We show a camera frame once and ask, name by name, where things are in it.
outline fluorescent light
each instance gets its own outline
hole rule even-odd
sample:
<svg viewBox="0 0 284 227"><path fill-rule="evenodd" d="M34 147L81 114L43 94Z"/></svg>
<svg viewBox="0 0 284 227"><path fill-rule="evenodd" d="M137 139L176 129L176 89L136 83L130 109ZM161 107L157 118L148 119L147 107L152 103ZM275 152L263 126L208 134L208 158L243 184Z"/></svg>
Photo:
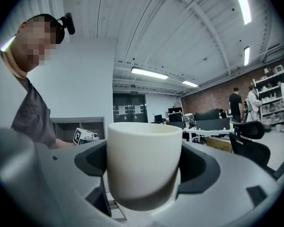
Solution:
<svg viewBox="0 0 284 227"><path fill-rule="evenodd" d="M250 48L246 47L244 49L244 66L247 66L249 63L249 53L250 53Z"/></svg>
<svg viewBox="0 0 284 227"><path fill-rule="evenodd" d="M189 81L183 81L182 83L187 84L187 85L190 85L190 86L192 86L192 87L198 87L197 84L192 83L192 82L189 82Z"/></svg>
<svg viewBox="0 0 284 227"><path fill-rule="evenodd" d="M238 1L241 7L244 24L246 25L249 22L251 22L251 14L250 14L248 0L238 0Z"/></svg>
<svg viewBox="0 0 284 227"><path fill-rule="evenodd" d="M142 70L142 69L135 68L135 67L132 68L132 73L150 76L150 77L154 77L154 78L160 78L160 79L168 78L167 75L159 74L159 73L148 71L148 70Z"/></svg>
<svg viewBox="0 0 284 227"><path fill-rule="evenodd" d="M1 51L5 51L7 48L8 48L8 46L9 46L9 44L14 40L14 36L13 37L11 37L1 48L0 48L0 50Z"/></svg>

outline black office chair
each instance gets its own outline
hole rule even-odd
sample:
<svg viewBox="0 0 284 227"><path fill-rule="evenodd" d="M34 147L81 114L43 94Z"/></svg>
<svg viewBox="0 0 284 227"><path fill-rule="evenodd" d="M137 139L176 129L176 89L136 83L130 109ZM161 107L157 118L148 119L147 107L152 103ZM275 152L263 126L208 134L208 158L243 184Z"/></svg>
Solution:
<svg viewBox="0 0 284 227"><path fill-rule="evenodd" d="M234 133L229 133L233 153L252 160L276 180L280 178L284 173L284 162L276 171L271 169L267 166L270 158L270 149L266 145L249 140L261 139L263 137L265 133L263 124L259 121L231 122L235 129Z"/></svg>

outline gray cabinet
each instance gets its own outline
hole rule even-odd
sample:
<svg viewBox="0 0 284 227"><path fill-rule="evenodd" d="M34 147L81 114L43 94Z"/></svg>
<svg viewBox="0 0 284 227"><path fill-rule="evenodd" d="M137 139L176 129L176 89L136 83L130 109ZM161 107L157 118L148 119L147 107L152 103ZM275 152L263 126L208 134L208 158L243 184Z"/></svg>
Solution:
<svg viewBox="0 0 284 227"><path fill-rule="evenodd" d="M86 129L97 133L100 139L105 139L104 117L88 118L51 118L57 138L72 142L76 129Z"/></svg>

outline white wall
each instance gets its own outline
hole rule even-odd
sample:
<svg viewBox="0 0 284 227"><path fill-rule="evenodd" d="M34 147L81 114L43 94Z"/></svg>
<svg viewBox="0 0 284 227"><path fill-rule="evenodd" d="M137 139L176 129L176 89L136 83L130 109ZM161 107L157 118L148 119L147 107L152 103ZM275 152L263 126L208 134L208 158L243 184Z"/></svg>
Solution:
<svg viewBox="0 0 284 227"><path fill-rule="evenodd" d="M165 96L159 94L145 94L148 122L154 122L155 115L161 114L162 118L167 117L169 108L179 106L179 99L175 96Z"/></svg>
<svg viewBox="0 0 284 227"><path fill-rule="evenodd" d="M28 74L52 118L104 116L107 132L113 122L115 49L116 40L74 39Z"/></svg>

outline sign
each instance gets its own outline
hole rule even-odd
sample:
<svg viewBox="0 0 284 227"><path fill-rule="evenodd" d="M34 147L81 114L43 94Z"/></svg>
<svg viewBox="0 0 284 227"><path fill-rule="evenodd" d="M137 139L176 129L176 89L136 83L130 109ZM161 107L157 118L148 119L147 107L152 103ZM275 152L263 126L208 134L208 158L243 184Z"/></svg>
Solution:
<svg viewBox="0 0 284 227"><path fill-rule="evenodd" d="M140 114L141 113L141 107L140 105L135 105L134 106L134 113L136 114Z"/></svg>
<svg viewBox="0 0 284 227"><path fill-rule="evenodd" d="M119 115L125 114L125 106L119 106Z"/></svg>

